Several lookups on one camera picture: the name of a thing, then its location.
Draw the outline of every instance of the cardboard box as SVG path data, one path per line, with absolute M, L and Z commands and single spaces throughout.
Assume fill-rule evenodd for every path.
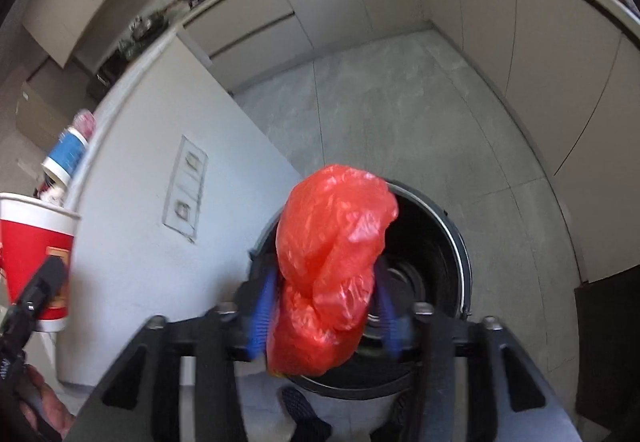
M 86 94 L 89 74 L 69 63 L 61 69 L 48 59 L 22 84 L 16 108 L 16 127 L 38 148 L 51 151 L 60 133 L 82 108 L 92 112 L 95 102 Z

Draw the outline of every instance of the person's leg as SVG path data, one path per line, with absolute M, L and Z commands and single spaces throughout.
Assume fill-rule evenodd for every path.
M 318 418 L 302 393 L 293 386 L 285 386 L 280 390 L 280 396 L 287 413 L 296 423 L 290 442 L 325 442 L 331 436 L 331 425 Z
M 409 392 L 403 392 L 398 395 L 393 406 L 391 406 L 387 421 L 369 435 L 371 442 L 396 442 L 399 440 L 406 421 L 410 401 Z

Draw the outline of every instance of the bolt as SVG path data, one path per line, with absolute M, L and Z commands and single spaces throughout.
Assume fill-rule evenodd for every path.
M 430 316 L 433 314 L 433 305 L 424 301 L 414 303 L 414 314 L 417 316 Z
M 494 316 L 487 316 L 482 320 L 482 325 L 487 330 L 502 330 L 502 325 L 500 324 L 500 320 Z
M 226 314 L 235 314 L 238 312 L 238 307 L 233 301 L 223 301 L 218 305 L 218 314 L 226 315 Z
M 166 317 L 164 316 L 153 316 L 146 322 L 146 327 L 151 330 L 158 330 L 164 328 L 166 324 Z

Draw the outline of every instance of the red plastic bag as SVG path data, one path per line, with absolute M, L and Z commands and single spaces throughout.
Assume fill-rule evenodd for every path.
M 271 371 L 322 375 L 351 357 L 397 216 L 386 182 L 359 169 L 330 165 L 293 188 L 276 233 L 285 282 L 267 343 Z

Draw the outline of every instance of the shoe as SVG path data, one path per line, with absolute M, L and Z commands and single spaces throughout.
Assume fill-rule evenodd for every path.
M 411 406 L 411 393 L 409 391 L 402 392 L 396 397 L 391 411 L 389 411 L 389 420 L 391 424 L 397 426 L 404 426 L 406 418 L 409 413 L 409 407 Z
M 318 418 L 309 401 L 293 386 L 284 386 L 281 388 L 280 397 L 282 398 L 284 408 L 296 424 L 305 420 Z

